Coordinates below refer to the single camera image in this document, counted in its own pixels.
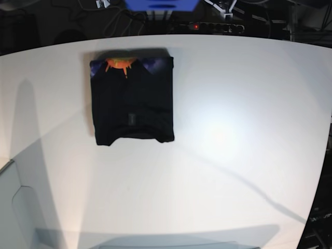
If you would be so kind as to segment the black T-shirt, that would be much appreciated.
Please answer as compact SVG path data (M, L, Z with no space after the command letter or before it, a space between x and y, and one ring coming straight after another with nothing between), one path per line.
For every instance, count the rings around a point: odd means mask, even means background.
M96 143L119 138L174 141L173 57L106 58L90 62Z

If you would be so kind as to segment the black power strip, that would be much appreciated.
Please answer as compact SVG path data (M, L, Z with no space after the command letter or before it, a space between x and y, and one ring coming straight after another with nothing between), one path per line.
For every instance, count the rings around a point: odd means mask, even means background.
M243 25L231 23L193 22L189 24L181 24L181 27L186 27L190 31L202 34L240 35L245 31Z

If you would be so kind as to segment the blue plastic box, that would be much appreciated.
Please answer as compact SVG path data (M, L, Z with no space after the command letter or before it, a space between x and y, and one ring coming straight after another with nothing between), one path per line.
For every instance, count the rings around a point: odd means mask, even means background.
M193 11L198 2L199 0L125 0L127 8L133 11Z

